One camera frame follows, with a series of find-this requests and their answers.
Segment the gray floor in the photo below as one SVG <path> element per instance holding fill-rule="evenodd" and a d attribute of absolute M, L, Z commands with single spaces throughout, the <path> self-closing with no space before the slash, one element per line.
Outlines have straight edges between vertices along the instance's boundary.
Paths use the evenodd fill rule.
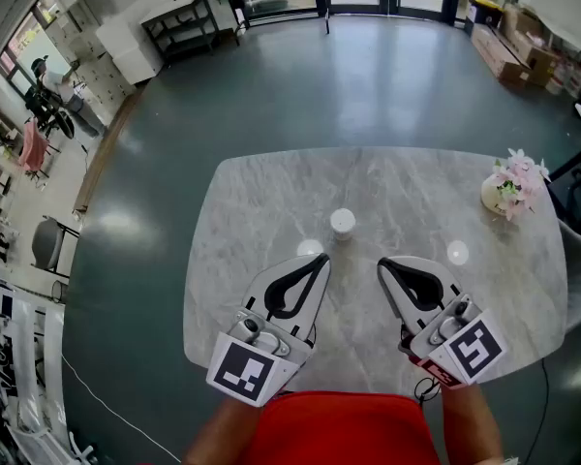
<path fill-rule="evenodd" d="M 89 207 L 63 349 L 99 397 L 174 454 L 220 399 L 182 345 L 189 249 L 213 171 L 229 157 L 340 145 L 522 147 L 555 169 L 581 148 L 581 122 L 567 99 L 497 83 L 462 31 L 416 20 L 334 17 L 330 36 L 321 20 L 271 24 L 153 79 Z M 581 327 L 547 365 L 531 463 L 567 464 L 581 452 Z M 102 463 L 173 463 L 66 366 L 63 377 L 69 425 Z M 508 454 L 529 448 L 542 381 L 535 365 L 486 385 Z M 440 447 L 437 401 L 426 413 Z"/>

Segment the marble table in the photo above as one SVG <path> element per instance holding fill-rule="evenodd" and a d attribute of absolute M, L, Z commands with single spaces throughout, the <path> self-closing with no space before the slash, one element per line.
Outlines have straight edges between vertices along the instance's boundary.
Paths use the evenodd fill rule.
<path fill-rule="evenodd" d="M 416 148 L 339 148 L 230 159 L 204 199 L 185 287 L 184 348 L 208 365 L 258 272 L 293 257 L 305 239 L 331 258 L 317 317 L 317 352 L 290 382 L 294 390 L 413 394 L 426 373 L 397 349 L 400 321 L 377 279 L 377 261 L 416 255 L 446 264 L 481 308 L 490 307 L 509 352 L 481 381 L 546 357 L 566 329 L 564 247 L 548 193 L 507 222 L 484 208 L 480 185 L 495 159 Z M 329 215 L 349 208 L 349 241 L 336 241 Z M 469 259 L 448 260 L 463 241 Z"/>

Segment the red shirt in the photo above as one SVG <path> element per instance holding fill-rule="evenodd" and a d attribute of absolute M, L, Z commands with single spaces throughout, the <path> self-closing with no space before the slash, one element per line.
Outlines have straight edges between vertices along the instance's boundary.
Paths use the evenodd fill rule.
<path fill-rule="evenodd" d="M 413 400 L 315 391 L 268 403 L 239 463 L 439 465 L 439 458 Z"/>

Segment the white cup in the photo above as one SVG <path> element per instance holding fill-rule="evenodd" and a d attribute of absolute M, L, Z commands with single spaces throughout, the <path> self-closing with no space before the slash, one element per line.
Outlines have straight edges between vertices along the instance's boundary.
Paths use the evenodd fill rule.
<path fill-rule="evenodd" d="M 355 227 L 355 216 L 347 208 L 338 208 L 329 217 L 329 223 L 336 239 L 346 241 Z"/>

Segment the flower vase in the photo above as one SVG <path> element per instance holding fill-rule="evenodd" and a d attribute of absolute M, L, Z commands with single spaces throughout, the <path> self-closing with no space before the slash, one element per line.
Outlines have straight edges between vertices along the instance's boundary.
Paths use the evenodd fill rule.
<path fill-rule="evenodd" d="M 480 188 L 480 198 L 482 203 L 491 212 L 495 212 L 499 215 L 505 215 L 505 210 L 501 210 L 497 205 L 502 202 L 502 195 L 497 186 L 493 183 L 495 178 L 494 174 L 489 175 Z"/>

